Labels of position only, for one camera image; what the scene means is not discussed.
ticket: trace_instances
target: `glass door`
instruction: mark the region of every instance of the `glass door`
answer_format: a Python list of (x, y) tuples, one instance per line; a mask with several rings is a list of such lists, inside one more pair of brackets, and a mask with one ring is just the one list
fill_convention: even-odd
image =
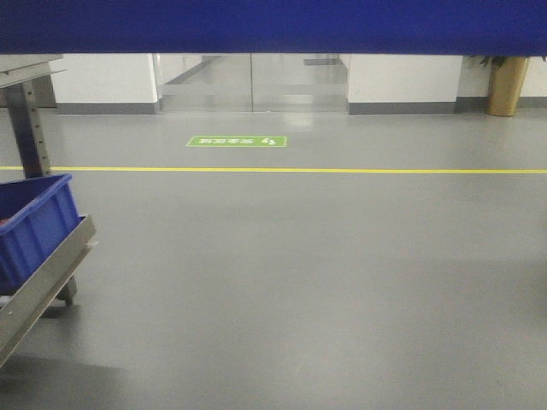
[(156, 54), (163, 112), (251, 111), (250, 55)]

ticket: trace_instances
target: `metal cart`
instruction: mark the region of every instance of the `metal cart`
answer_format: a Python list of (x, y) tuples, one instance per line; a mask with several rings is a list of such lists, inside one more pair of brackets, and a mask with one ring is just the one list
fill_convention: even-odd
[[(32, 80), (50, 75), (61, 55), (0, 56), (0, 88), (9, 110), (26, 178), (50, 175)], [(90, 215), (53, 251), (36, 272), (0, 309), (0, 366), (14, 352), (44, 310), (55, 299), (73, 304), (74, 271), (91, 251), (95, 234)]]

